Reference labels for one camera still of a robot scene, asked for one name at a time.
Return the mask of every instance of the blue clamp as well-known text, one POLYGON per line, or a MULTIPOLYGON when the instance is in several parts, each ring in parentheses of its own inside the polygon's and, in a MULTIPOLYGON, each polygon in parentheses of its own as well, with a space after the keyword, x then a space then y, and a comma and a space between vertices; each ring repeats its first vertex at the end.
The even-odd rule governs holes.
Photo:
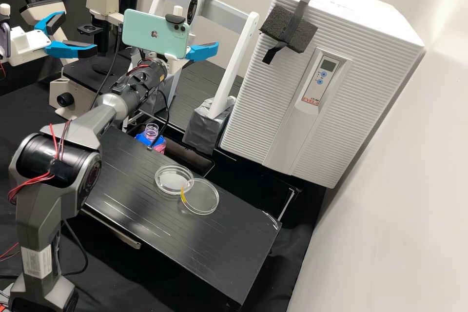
POLYGON ((218 53, 218 42, 203 44, 203 45, 192 45, 190 51, 185 58, 192 61, 203 61, 210 58, 218 53))
MULTIPOLYGON (((48 15, 36 23, 34 29, 42 31, 45 35, 53 35, 65 22, 65 12, 59 11, 48 15)), ((98 53, 98 47, 94 44, 77 41, 52 41, 44 48, 46 54, 59 59, 88 58, 98 53)))
POLYGON ((98 54, 98 47, 94 44, 76 41, 53 41, 44 48, 47 55, 59 59, 84 59, 98 54))

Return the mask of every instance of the light green smartphone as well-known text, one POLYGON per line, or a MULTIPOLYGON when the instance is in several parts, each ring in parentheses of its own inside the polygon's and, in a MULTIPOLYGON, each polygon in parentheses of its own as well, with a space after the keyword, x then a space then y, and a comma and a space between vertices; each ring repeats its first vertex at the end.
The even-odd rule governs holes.
POLYGON ((122 41, 130 46, 183 59, 189 32, 185 22, 174 24, 164 17, 131 9, 124 13, 122 41))

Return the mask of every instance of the petri dish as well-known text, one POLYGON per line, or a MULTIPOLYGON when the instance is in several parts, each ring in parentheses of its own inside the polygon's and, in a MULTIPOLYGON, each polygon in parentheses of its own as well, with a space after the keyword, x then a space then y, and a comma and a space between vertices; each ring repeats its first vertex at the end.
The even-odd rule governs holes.
POLYGON ((190 183, 194 175, 188 168, 180 165, 166 165, 160 167, 155 173, 155 182, 158 188, 169 195, 180 195, 180 189, 189 191, 193 186, 190 183))
POLYGON ((219 204, 218 190, 206 179, 189 180, 189 188, 180 193, 180 198, 191 212, 197 215, 209 215, 219 204))

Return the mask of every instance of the robotic arm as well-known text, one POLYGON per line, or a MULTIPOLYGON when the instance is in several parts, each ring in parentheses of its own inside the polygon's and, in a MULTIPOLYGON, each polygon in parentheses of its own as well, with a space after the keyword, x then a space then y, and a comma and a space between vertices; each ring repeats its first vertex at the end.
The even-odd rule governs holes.
POLYGON ((59 265, 61 222, 78 214, 96 184, 101 170, 99 138, 113 122, 136 111, 166 76, 164 62, 148 59, 144 67, 120 77, 92 110, 67 126, 43 127, 18 147, 9 166, 14 185, 47 172, 53 177, 25 186, 16 200, 23 273, 10 291, 11 311, 74 311, 78 293, 59 265), (62 135, 67 127, 63 157, 56 157, 54 135, 62 135))

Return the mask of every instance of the digital display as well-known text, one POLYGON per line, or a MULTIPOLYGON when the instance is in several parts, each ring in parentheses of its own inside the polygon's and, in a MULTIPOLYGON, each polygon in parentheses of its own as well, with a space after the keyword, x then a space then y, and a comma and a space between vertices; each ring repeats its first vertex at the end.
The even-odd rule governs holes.
POLYGON ((331 62, 331 61, 327 61, 327 60, 323 60, 322 65, 320 66, 320 68, 324 69, 324 70, 327 70, 327 71, 330 71, 330 72, 333 72, 333 70, 335 69, 335 66, 336 66, 336 63, 331 62))

